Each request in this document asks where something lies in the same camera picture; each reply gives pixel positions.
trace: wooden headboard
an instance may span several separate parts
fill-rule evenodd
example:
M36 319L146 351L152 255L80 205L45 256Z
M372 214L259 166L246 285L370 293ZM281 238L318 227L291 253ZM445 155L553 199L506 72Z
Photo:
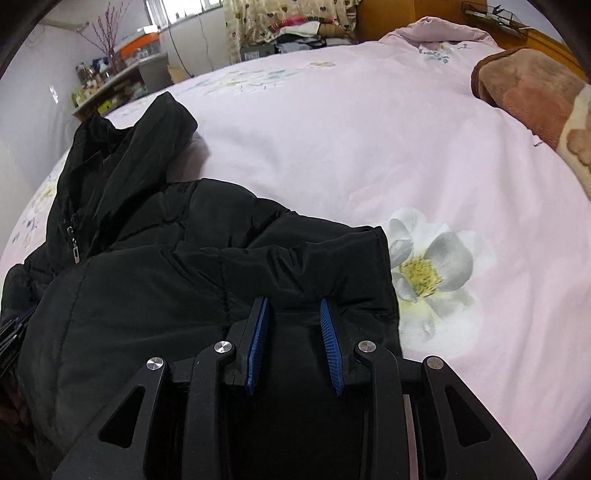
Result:
M462 12L463 0L362 0L357 7L356 34L359 41L379 40L385 34L420 20L440 17L450 22L486 30L501 48L529 47L544 52L587 81L569 48L537 30L525 39L514 37L492 25L476 22ZM475 0L486 6L486 0Z

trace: wire basket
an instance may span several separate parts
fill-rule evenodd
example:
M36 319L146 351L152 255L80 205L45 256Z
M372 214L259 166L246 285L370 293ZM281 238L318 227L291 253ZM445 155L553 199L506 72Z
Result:
M462 12L476 21L493 25L514 37L523 40L527 38L529 27L500 5L491 7L478 2L462 2Z

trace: jacket zipper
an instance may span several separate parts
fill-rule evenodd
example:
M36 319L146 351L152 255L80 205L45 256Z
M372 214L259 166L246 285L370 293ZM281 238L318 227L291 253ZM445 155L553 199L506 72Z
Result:
M67 232L70 236L70 240L72 240L72 253L74 253L74 262L80 263L80 252L78 251L78 242L76 241L76 237L74 235L74 227L70 225L67 228Z

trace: triangular cutout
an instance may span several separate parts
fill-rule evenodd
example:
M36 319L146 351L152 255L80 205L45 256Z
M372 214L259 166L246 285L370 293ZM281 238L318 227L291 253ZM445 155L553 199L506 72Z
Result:
M99 440L129 448L144 400L145 388L136 387L99 432Z
M475 443L485 442L491 438L491 433L476 416L465 400L455 388L448 385L445 388L447 402L452 411L453 423L456 425L457 439L463 447Z

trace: white flower print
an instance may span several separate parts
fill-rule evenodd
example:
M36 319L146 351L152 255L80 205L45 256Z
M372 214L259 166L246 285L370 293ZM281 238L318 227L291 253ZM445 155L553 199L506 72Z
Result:
M388 237L405 356L466 352L483 319L467 283L496 263L492 248L478 233L428 223L411 207L396 211L381 227Z

